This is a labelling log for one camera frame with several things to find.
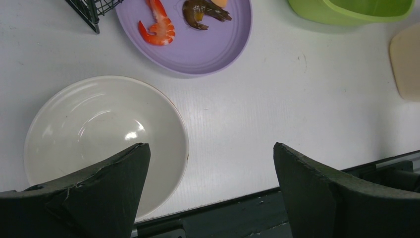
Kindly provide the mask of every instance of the black metal rack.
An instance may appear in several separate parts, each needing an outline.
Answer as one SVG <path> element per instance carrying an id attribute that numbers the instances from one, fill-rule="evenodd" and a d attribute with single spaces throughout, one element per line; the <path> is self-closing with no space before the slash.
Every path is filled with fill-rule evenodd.
<path id="1" fill-rule="evenodd" d="M 99 17 L 124 0 L 66 0 L 68 4 L 99 34 Z"/>

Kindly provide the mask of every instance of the orange shrimp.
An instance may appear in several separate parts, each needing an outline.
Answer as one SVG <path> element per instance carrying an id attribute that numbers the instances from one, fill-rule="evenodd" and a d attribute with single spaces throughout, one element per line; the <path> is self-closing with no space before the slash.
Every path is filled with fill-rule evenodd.
<path id="1" fill-rule="evenodd" d="M 143 39 L 153 45 L 165 46 L 170 44 L 175 38 L 175 27 L 172 21 L 166 15 L 165 8 L 163 8 L 160 0 L 146 0 L 146 4 L 152 10 L 156 23 L 149 27 L 149 34 L 145 29 L 142 21 L 139 21 L 139 31 Z"/>

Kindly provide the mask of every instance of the white table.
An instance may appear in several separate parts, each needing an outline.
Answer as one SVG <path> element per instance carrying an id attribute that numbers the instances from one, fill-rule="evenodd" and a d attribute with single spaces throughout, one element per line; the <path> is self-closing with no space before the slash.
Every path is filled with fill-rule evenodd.
<path id="1" fill-rule="evenodd" d="M 180 110 L 190 159 L 174 195 L 147 218 L 278 186 L 276 141 L 337 169 L 420 149 L 420 104 L 398 94 L 392 36 L 420 21 L 359 28 L 299 18 L 285 0 L 253 0 L 249 44 L 228 69 L 179 78 L 146 59 L 115 12 L 96 35 L 64 0 L 0 1 L 0 191 L 29 184 L 23 144 L 56 92 L 98 75 L 143 80 Z"/>

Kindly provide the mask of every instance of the plate rim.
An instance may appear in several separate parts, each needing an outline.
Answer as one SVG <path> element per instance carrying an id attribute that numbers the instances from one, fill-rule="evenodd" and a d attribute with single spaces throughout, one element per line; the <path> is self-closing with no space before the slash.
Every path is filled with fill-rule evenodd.
<path id="1" fill-rule="evenodd" d="M 160 66 L 160 67 L 162 67 L 162 68 L 165 68 L 165 69 L 167 69 L 167 70 L 169 70 L 169 71 L 171 71 L 171 72 L 174 72 L 174 73 L 179 73 L 179 74 L 182 74 L 182 75 L 186 75 L 186 76 L 205 76 L 205 75 L 210 75 L 210 74 L 214 74 L 214 73 L 217 73 L 217 72 L 220 72 L 220 71 L 222 71 L 222 70 L 224 70 L 224 69 L 226 69 L 226 68 L 228 68 L 229 66 L 231 66 L 238 58 L 239 58 L 239 56 L 241 56 L 241 54 L 244 52 L 244 50 L 245 50 L 245 48 L 247 47 L 247 45 L 248 45 L 248 43 L 249 43 L 249 39 L 251 38 L 251 32 L 252 32 L 252 28 L 253 28 L 253 24 L 254 24 L 254 16 L 253 16 L 253 10 L 252 10 L 252 3 L 251 3 L 251 0 L 246 0 L 247 2 L 249 2 L 249 5 L 250 5 L 250 18 L 251 18 L 251 24 L 250 24 L 250 27 L 249 27 L 249 33 L 248 33 L 248 35 L 247 35 L 247 39 L 246 39 L 246 41 L 245 41 L 245 44 L 244 44 L 244 46 L 242 47 L 242 49 L 241 49 L 241 51 L 238 53 L 238 55 L 230 62 L 230 63 L 228 63 L 227 65 L 225 65 L 224 67 L 222 67 L 222 68 L 220 68 L 220 69 L 218 69 L 218 70 L 215 70 L 215 71 L 212 71 L 212 72 L 208 72 L 208 73 L 185 73 L 185 72 L 179 72 L 179 71 L 177 71 L 177 70 L 175 70 L 175 69 L 172 69 L 172 68 L 169 68 L 169 67 L 166 67 L 165 65 L 163 65 L 163 64 L 161 64 L 161 63 L 159 63 L 159 62 L 157 62 L 156 60 L 154 60 L 151 56 L 149 56 L 147 53 L 145 53 L 145 51 L 143 51 L 137 44 L 135 44 L 134 43 L 134 39 L 132 39 L 132 37 L 130 36 L 130 34 L 128 34 L 127 33 L 127 29 L 124 27 L 124 25 L 121 23 L 121 17 L 120 17 L 120 12 L 121 12 L 121 7 L 120 6 L 117 6 L 116 8 L 115 8 L 115 11 L 116 11 L 116 13 L 117 13 L 117 17 L 118 17 L 118 21 L 119 21 L 119 23 L 120 23 L 120 25 L 121 25 L 121 27 L 122 27 L 122 29 L 124 29 L 124 33 L 125 33 L 125 35 L 130 39 L 130 41 L 131 41 L 131 43 L 142 53 L 142 55 L 144 55 L 144 56 L 146 56 L 146 58 L 148 58 L 150 61 L 152 61 L 153 63 L 155 63 L 156 65 L 158 65 L 158 66 Z"/>
<path id="2" fill-rule="evenodd" d="M 189 155 L 190 155 L 190 143 L 189 143 L 188 131 L 187 131 L 187 128 L 185 126 L 185 121 L 182 118 L 182 116 L 181 116 L 180 112 L 178 111 L 177 107 L 175 106 L 175 104 L 163 92 L 161 92 L 157 88 L 153 87 L 152 85 L 150 85 L 150 84 L 148 84 L 148 83 L 146 83 L 144 81 L 141 81 L 141 80 L 138 80 L 138 79 L 134 79 L 134 78 L 130 78 L 130 77 L 126 77 L 126 76 L 102 75 L 102 76 L 96 76 L 96 77 L 91 77 L 91 78 L 83 79 L 83 80 L 80 80 L 78 82 L 72 83 L 72 84 L 66 86 L 65 88 L 61 89 L 56 94 L 54 94 L 54 96 L 52 96 L 50 99 L 48 99 L 48 101 L 45 102 L 44 105 L 39 109 L 39 111 L 35 115 L 34 119 L 32 120 L 31 125 L 29 126 L 28 132 L 26 133 L 25 143 L 24 143 L 24 147 L 23 147 L 23 167 L 24 167 L 24 170 L 25 170 L 25 176 L 26 176 L 26 179 L 27 179 L 29 185 L 30 186 L 33 186 L 33 185 L 31 185 L 31 182 L 30 182 L 30 180 L 28 178 L 27 166 L 26 166 L 25 161 L 28 160 L 28 152 L 27 152 L 27 149 L 28 149 L 28 143 L 29 143 L 30 134 L 31 134 L 31 132 L 33 130 L 33 127 L 34 127 L 35 123 L 37 122 L 38 118 L 41 116 L 41 114 L 50 106 L 50 104 L 56 98 L 62 96 L 64 93 L 68 92 L 69 90 L 74 89 L 74 88 L 77 88 L 78 86 L 83 85 L 83 84 L 88 83 L 88 82 L 91 82 L 91 81 L 101 81 L 101 80 L 105 80 L 105 79 L 126 80 L 126 81 L 130 81 L 130 82 L 134 82 L 134 83 L 140 84 L 142 86 L 146 86 L 146 87 L 150 88 L 151 90 L 155 91 L 164 100 L 166 100 L 171 105 L 171 107 L 175 110 L 177 117 L 181 120 L 181 126 L 182 126 L 182 129 L 183 129 L 184 134 L 185 134 L 185 139 L 186 139 L 186 143 L 185 143 L 186 154 L 185 154 L 185 158 L 184 158 L 185 163 L 184 163 L 183 171 L 182 171 L 182 174 L 181 174 L 181 177 L 180 177 L 178 183 L 176 184 L 176 186 L 174 187 L 174 189 L 171 191 L 170 195 L 159 206 L 155 207 L 149 213 L 142 214 L 139 217 L 137 217 L 137 214 L 136 214 L 135 222 L 138 222 L 142 218 L 144 218 L 144 217 L 148 216 L 149 214 L 153 213 L 154 211 L 156 211 L 159 207 L 161 207 L 162 205 L 164 205 L 173 196 L 173 194 L 175 193 L 175 191 L 178 189 L 179 185 L 181 184 L 182 180 L 184 179 L 184 175 L 185 175 L 185 172 L 187 170 L 187 165 L 188 165 L 188 160 L 189 160 Z"/>

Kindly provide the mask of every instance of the beige container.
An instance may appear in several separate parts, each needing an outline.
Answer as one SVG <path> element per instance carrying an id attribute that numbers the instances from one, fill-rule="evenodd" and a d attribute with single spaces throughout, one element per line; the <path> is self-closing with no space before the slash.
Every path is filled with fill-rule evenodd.
<path id="1" fill-rule="evenodd" d="M 396 35 L 389 53 L 401 97 L 420 102 L 420 23 Z"/>

